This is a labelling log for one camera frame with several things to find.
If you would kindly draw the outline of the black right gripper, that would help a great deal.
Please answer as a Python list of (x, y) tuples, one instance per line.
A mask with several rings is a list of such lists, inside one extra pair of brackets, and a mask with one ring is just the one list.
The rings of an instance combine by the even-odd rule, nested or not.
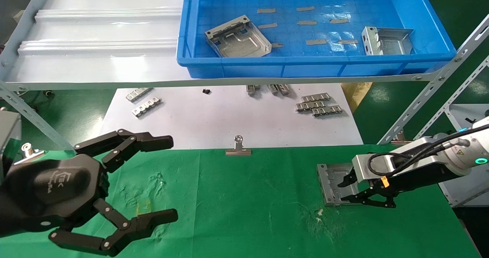
[[(457, 174), (449, 170), (447, 166), (433, 163), (392, 177), (384, 175), (374, 180), (369, 189), (341, 197), (340, 200), (347, 203), (394, 209), (396, 207), (395, 198), (399, 194), (454, 178), (457, 178)], [(358, 179), (354, 169), (344, 176), (338, 187), (346, 188), (350, 185), (355, 189), (358, 188)]]

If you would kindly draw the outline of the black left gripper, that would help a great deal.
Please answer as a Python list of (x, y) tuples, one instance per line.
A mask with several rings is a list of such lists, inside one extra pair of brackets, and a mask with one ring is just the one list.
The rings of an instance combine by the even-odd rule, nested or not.
[[(173, 148), (170, 135), (119, 129), (74, 146), (66, 160), (39, 160), (12, 166), (1, 183), (1, 237), (57, 228), (49, 239), (56, 246), (100, 256), (117, 256), (136, 240), (148, 238), (154, 228), (178, 220), (168, 209), (127, 219), (105, 202), (113, 173), (138, 152)], [(107, 153), (102, 164), (92, 158)], [(107, 238), (72, 232), (100, 213), (116, 227)]]

